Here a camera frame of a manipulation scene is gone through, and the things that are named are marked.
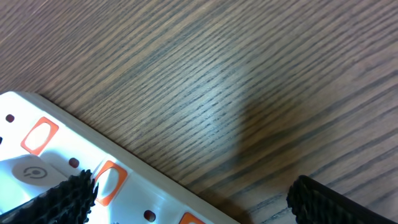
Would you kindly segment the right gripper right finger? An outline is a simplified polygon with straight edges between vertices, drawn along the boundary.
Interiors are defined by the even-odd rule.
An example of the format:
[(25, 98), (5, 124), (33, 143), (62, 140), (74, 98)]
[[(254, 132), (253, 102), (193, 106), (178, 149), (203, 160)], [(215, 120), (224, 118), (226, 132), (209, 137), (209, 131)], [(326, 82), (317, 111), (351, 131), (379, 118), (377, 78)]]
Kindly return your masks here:
[(397, 224), (306, 175), (290, 186), (287, 205), (298, 224)]

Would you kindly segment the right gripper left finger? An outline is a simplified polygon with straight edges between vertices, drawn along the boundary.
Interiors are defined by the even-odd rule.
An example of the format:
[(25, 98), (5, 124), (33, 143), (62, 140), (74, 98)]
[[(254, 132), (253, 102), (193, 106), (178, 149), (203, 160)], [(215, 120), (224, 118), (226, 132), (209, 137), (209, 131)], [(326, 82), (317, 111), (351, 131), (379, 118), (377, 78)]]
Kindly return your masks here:
[(98, 185), (83, 170), (28, 202), (1, 215), (1, 224), (85, 224), (95, 206)]

